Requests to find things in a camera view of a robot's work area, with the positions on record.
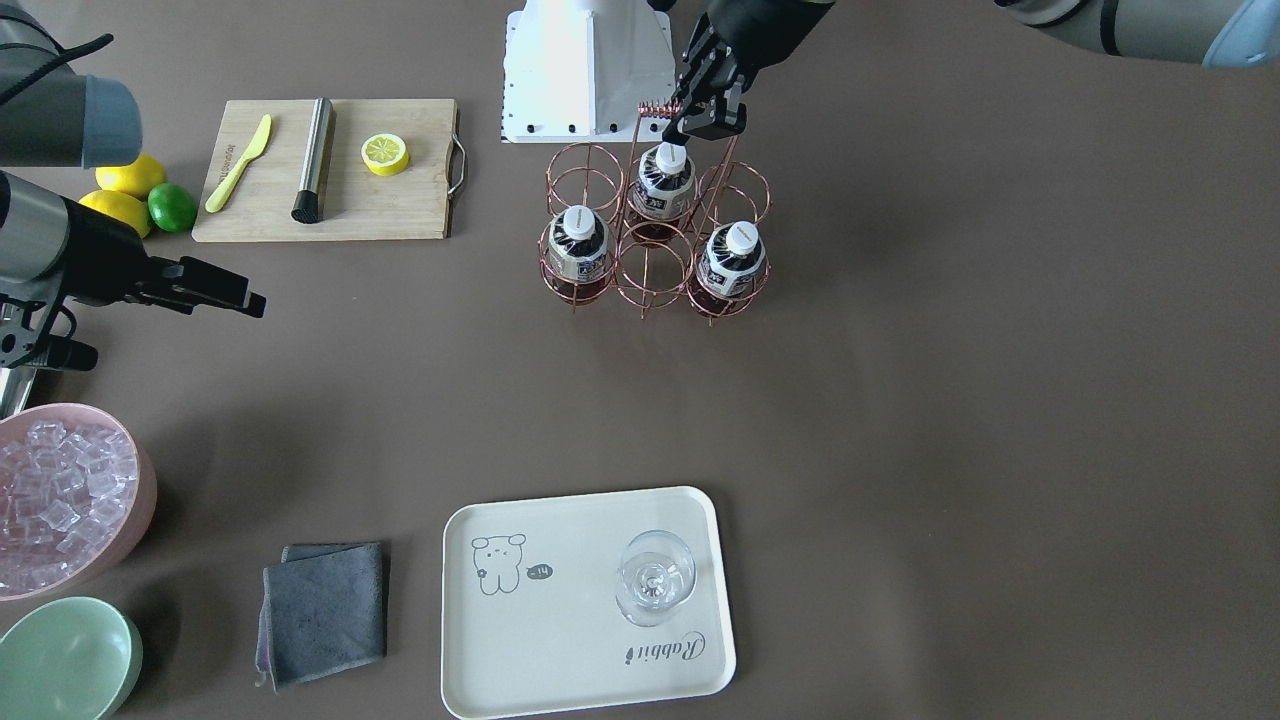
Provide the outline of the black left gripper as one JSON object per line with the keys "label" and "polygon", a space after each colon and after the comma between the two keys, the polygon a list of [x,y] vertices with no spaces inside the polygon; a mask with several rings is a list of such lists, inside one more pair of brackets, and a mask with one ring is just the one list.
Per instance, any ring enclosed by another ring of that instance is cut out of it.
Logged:
{"label": "black left gripper", "polygon": [[676,100],[660,106],[668,120],[662,141],[684,147],[691,137],[741,135],[742,90],[759,70],[788,59],[832,8],[832,1],[705,1],[681,56]]}

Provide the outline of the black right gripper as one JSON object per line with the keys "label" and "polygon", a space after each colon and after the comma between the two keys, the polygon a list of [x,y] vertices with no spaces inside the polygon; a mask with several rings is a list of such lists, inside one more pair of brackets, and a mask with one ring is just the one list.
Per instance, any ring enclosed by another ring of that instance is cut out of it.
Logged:
{"label": "black right gripper", "polygon": [[61,296],[93,307],[116,302],[186,311],[207,305],[262,318],[266,299],[250,279],[197,258],[178,261],[178,296],[165,270],[173,260],[150,256],[134,228],[69,199],[67,246],[61,255]]}

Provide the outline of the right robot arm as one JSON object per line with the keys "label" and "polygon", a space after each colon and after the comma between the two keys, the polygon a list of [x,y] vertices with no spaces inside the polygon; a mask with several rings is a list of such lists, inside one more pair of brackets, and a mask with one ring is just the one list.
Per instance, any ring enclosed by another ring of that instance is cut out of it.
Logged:
{"label": "right robot arm", "polygon": [[54,331],[68,300],[210,306],[260,318],[248,281],[196,258],[150,255],[140,233],[15,174],[18,167],[115,165],[142,149],[141,114],[120,82],[70,64],[113,41],[60,45],[17,1],[3,4],[3,366],[88,372],[97,350]]}

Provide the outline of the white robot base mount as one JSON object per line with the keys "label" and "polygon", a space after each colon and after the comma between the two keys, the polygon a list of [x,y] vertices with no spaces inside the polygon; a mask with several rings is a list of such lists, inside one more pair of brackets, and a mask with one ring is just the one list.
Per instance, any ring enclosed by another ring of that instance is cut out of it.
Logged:
{"label": "white robot base mount", "polygon": [[668,120],[641,118],[675,91],[669,17],[646,1],[526,1],[506,17],[500,140],[643,143]]}

